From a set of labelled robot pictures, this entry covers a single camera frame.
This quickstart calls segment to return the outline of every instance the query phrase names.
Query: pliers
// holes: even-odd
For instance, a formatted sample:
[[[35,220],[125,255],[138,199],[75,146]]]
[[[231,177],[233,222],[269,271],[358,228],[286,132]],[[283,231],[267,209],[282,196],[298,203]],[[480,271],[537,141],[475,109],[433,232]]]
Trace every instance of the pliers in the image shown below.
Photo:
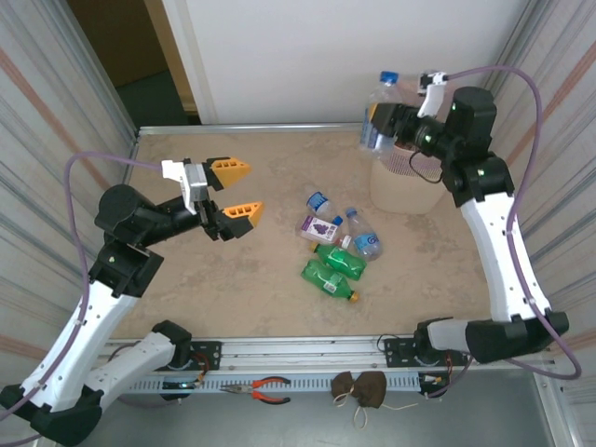
[[[256,391],[255,388],[259,388],[267,384],[289,385],[290,383],[291,381],[286,379],[285,377],[278,377],[274,375],[271,377],[265,377],[265,379],[262,380],[255,380],[254,382],[252,382],[251,385],[224,385],[220,389],[227,393],[252,394],[253,399],[258,399],[261,402],[268,403],[270,405],[281,405],[283,403],[288,403],[290,401],[290,398],[270,398]]]

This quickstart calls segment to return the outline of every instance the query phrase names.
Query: green plastic bottle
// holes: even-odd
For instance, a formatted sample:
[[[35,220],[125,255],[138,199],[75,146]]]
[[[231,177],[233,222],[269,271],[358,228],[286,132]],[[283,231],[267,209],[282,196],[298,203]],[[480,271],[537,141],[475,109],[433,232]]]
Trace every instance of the green plastic bottle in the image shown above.
[[[321,264],[316,259],[308,261],[301,276],[333,298],[345,298],[350,303],[355,303],[359,298],[359,294],[350,289],[347,279],[342,274],[337,273],[327,265]]]
[[[324,264],[356,281],[366,268],[366,261],[339,247],[314,243],[310,248]]]

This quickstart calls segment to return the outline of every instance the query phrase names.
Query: white wall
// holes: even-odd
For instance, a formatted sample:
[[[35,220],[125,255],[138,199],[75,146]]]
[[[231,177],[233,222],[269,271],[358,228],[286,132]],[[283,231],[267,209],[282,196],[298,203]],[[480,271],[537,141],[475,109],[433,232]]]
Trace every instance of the white wall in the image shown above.
[[[381,70],[495,62],[528,0],[164,0],[205,124],[358,121]]]

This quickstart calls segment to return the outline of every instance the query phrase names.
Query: grape picture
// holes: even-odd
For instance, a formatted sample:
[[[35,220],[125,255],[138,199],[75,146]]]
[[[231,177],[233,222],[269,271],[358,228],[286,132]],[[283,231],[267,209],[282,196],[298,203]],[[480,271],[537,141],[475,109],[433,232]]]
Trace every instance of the grape picture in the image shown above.
[[[315,223],[313,226],[317,230],[317,233],[319,233],[320,235],[324,235],[325,233],[327,233],[327,230],[329,229],[329,226],[323,225],[321,223]]]

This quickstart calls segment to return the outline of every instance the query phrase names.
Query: green bottle label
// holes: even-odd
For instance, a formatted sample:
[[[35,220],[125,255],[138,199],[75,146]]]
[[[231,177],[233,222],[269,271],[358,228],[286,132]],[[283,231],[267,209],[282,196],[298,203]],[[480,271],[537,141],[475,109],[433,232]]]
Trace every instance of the green bottle label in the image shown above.
[[[337,291],[337,284],[342,280],[342,276],[334,273],[328,280],[323,284],[323,289],[329,293],[335,293]]]

